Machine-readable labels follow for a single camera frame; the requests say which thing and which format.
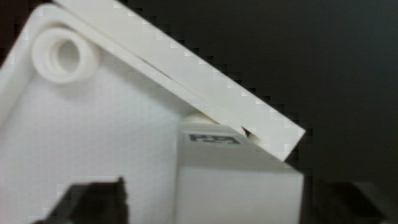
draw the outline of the small label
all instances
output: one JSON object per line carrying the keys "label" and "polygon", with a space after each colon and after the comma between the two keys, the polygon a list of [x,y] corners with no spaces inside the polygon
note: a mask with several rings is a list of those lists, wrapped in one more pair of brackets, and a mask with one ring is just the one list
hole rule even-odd
{"label": "small label", "polygon": [[187,133],[187,139],[196,143],[212,143],[223,145],[239,145],[239,142],[232,136],[191,134]]}

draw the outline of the slanted white strip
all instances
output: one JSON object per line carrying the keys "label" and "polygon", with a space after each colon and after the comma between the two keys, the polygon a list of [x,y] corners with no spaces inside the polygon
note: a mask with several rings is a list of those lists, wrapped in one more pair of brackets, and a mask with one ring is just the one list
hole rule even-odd
{"label": "slanted white strip", "polygon": [[269,105],[259,103],[260,100],[237,84],[228,88],[232,80],[172,38],[157,32],[156,27],[118,2],[113,0],[54,0],[54,2],[170,77],[212,110],[225,114],[232,119],[228,123],[235,123],[260,141],[267,139],[262,143],[264,150],[283,160],[303,135],[303,129]]}

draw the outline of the white plastic panel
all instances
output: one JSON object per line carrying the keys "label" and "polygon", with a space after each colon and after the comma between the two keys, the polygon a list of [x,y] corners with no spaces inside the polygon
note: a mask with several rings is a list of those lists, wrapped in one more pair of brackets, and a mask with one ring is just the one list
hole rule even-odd
{"label": "white plastic panel", "polygon": [[56,7],[33,12],[0,73],[0,223],[42,219],[70,184],[122,176],[129,221],[163,224],[173,211],[175,125],[195,109],[138,72],[138,60],[129,57],[125,64],[104,50],[83,82],[42,79],[29,45],[58,25],[111,46]]}

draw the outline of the circular hole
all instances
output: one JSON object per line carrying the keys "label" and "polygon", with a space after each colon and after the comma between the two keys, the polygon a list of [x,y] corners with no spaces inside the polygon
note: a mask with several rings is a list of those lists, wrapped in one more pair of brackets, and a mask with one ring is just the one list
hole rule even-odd
{"label": "circular hole", "polygon": [[61,70],[72,73],[79,62],[79,53],[74,43],[67,40],[58,47],[56,61]]}

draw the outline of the black plastic piece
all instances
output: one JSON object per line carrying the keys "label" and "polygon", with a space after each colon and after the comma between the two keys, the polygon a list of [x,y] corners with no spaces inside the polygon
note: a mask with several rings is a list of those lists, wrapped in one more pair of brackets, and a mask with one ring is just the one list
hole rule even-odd
{"label": "black plastic piece", "polygon": [[72,185],[45,220],[33,224],[127,224],[124,181]]}

